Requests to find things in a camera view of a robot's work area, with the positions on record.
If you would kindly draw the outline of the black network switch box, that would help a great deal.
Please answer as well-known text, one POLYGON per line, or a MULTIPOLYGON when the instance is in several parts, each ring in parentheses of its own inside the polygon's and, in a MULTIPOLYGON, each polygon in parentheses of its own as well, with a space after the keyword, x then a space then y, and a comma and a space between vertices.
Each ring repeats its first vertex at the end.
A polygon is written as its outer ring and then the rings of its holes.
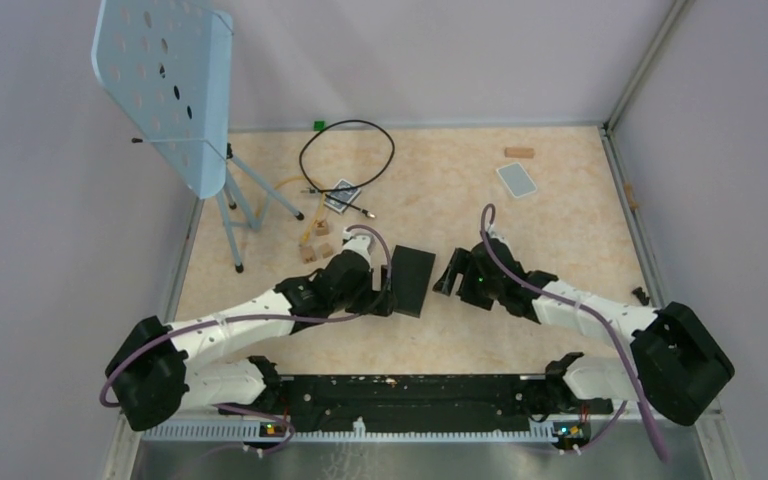
POLYGON ((393 311, 419 318, 429 289, 436 255, 397 245, 392 256, 393 311))

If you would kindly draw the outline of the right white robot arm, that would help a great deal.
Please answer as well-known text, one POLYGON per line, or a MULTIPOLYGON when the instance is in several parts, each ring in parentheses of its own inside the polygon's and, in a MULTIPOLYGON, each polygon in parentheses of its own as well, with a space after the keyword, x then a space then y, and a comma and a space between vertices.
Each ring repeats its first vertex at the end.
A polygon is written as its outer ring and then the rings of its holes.
POLYGON ((613 348, 615 358, 573 357, 548 382, 547 400, 560 412, 585 400, 644 398, 663 417, 690 426, 735 376, 733 363, 690 307, 619 303, 552 273, 526 271, 499 238, 455 249, 433 290, 484 310, 499 304, 514 317, 567 328, 613 348))

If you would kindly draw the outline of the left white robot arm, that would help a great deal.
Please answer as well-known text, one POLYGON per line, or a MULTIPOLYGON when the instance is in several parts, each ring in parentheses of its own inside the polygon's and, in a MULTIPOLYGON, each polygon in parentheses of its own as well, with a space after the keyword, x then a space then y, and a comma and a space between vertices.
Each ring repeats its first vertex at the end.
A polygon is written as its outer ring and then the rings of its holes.
POLYGON ((259 341, 354 320, 389 305, 391 276, 384 275, 375 291, 372 274, 368 259, 345 250, 326 267, 284 279, 237 306, 170 324, 144 318, 109 361, 100 401, 120 409, 134 431, 213 404, 247 404, 268 413, 281 397, 268 366, 251 361, 236 373, 210 374, 204 368, 259 341))

